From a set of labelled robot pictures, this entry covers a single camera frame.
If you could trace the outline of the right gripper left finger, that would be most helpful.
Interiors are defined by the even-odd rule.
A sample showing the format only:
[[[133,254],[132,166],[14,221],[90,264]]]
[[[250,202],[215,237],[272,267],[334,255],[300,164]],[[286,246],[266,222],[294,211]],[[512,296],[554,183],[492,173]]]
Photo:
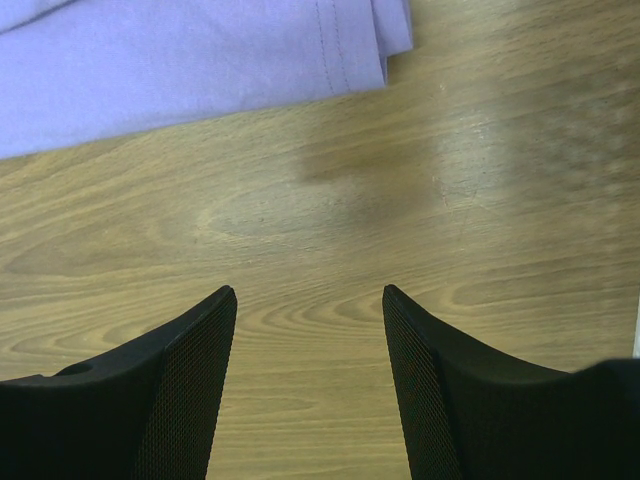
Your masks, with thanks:
[[[3,381],[2,478],[205,478],[236,315],[223,286],[117,348]]]

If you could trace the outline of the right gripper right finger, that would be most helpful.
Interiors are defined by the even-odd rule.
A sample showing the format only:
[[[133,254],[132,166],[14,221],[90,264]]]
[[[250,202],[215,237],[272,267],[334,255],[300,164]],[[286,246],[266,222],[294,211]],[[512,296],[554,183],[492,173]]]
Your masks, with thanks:
[[[384,327],[415,479],[635,479],[639,363],[567,373],[501,352],[393,285]]]

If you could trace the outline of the purple t-shirt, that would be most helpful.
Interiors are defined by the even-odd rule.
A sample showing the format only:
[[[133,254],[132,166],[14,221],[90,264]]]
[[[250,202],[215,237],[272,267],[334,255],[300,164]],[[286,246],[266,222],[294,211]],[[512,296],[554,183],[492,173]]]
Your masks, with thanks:
[[[406,1],[5,1],[1,154],[375,90]]]

